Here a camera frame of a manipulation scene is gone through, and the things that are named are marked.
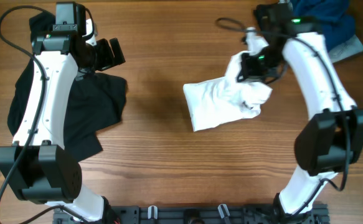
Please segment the white polo shirt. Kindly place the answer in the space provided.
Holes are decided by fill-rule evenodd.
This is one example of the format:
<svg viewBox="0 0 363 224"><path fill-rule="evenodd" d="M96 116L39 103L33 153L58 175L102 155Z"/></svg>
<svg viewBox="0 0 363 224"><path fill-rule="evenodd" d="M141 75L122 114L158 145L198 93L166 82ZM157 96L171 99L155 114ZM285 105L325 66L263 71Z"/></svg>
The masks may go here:
<svg viewBox="0 0 363 224"><path fill-rule="evenodd" d="M194 132L260 114L272 88L262 82L237 82L243 53L231 57L224 76L183 86Z"/></svg>

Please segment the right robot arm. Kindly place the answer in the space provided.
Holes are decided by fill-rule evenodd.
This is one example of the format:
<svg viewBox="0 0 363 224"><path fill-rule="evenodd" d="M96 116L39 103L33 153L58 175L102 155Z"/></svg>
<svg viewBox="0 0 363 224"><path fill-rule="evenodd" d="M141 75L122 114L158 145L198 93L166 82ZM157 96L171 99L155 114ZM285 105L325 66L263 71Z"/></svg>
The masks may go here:
<svg viewBox="0 0 363 224"><path fill-rule="evenodd" d="M321 26L312 16L296 17L286 3L254 10L257 28L245 30L248 52L242 54L238 82L273 82L287 64L301 88L309 121L295 140L298 163L288 185L276 195L271 220L300 222L338 173L347 175L363 148L363 109L343 87L328 56Z"/></svg>

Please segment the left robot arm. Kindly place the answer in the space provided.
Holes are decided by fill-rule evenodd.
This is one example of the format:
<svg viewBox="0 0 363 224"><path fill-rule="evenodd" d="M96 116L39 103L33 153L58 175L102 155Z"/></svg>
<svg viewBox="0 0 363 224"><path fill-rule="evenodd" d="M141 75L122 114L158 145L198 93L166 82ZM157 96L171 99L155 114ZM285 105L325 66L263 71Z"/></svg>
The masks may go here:
<svg viewBox="0 0 363 224"><path fill-rule="evenodd" d="M64 146L73 81L85 72L124 63L119 42L96 40L85 6L59 2L52 29L37 35L29 57L34 76L26 111L12 144L0 146L3 187L10 187L21 201L58 209L76 223L119 223L108 200L83 184L81 167Z"/></svg>

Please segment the black garment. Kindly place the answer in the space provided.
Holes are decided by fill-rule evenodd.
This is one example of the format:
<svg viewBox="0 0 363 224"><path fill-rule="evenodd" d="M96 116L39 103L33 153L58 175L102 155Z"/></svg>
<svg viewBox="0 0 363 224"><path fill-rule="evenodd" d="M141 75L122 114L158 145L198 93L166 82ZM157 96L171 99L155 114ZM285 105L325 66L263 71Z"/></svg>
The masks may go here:
<svg viewBox="0 0 363 224"><path fill-rule="evenodd" d="M17 133L22 123L33 76L34 62L30 60L15 84L7 117L12 135ZM121 121L126 87L124 78L105 73L95 73L73 82L64 122L64 144L65 150L74 159L82 161L103 150L96 132Z"/></svg>

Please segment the navy blue garment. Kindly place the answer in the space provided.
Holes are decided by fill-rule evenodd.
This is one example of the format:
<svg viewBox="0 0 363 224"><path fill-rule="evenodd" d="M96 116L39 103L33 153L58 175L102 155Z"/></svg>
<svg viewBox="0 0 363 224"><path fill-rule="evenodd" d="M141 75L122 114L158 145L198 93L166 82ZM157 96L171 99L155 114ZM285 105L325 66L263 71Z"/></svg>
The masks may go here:
<svg viewBox="0 0 363 224"><path fill-rule="evenodd" d="M350 0L291 0L295 16L313 16L319 22L327 50L349 40L356 33L355 19L347 14Z"/></svg>

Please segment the light blue denim garment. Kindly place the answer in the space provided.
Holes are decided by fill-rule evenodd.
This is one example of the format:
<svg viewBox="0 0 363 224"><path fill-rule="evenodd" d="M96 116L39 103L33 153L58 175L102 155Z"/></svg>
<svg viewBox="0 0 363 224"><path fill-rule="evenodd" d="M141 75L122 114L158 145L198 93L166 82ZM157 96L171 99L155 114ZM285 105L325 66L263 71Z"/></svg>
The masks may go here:
<svg viewBox="0 0 363 224"><path fill-rule="evenodd" d="M363 53L363 44L356 35L353 35L349 40L331 49L328 54L331 62L336 63L361 53Z"/></svg>

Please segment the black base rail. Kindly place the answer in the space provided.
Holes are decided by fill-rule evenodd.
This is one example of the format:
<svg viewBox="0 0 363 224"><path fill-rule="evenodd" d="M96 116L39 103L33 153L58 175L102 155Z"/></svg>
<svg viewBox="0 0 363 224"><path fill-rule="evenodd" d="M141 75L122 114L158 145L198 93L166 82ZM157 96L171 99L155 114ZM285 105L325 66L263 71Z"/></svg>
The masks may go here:
<svg viewBox="0 0 363 224"><path fill-rule="evenodd" d="M157 208L155 217L149 214L149 208L138 206L113 207L121 223L127 224L183 224L187 207ZM265 224L271 223L270 204L251 204L243 207L228 207L228 214L222 215L218 207L196 207L199 216L207 224ZM326 204L315 204L308 218L295 223L330 224L329 210Z"/></svg>

